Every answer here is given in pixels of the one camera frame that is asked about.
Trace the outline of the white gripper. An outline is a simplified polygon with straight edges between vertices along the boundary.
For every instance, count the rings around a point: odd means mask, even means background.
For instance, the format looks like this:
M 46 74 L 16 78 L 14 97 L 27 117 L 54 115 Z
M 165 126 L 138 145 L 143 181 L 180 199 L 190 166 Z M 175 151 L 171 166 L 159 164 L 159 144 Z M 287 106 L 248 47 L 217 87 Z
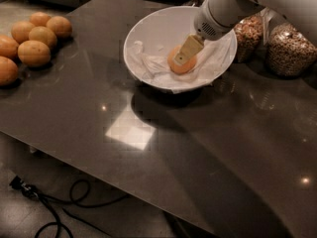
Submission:
M 217 41 L 242 19 L 258 13 L 258 0 L 205 0 L 194 18 L 196 34 L 190 34 L 173 60 L 184 65 L 204 49 L 204 40 Z

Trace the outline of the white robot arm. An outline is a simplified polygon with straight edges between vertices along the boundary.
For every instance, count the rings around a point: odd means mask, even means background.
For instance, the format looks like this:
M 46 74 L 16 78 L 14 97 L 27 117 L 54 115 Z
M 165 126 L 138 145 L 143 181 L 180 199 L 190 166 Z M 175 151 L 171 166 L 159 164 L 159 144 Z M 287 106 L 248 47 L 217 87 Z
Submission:
M 198 8 L 189 35 L 174 56 L 185 64 L 204 48 L 204 41 L 217 41 L 242 19 L 268 8 L 291 23 L 314 46 L 317 45 L 317 0 L 205 0 Z

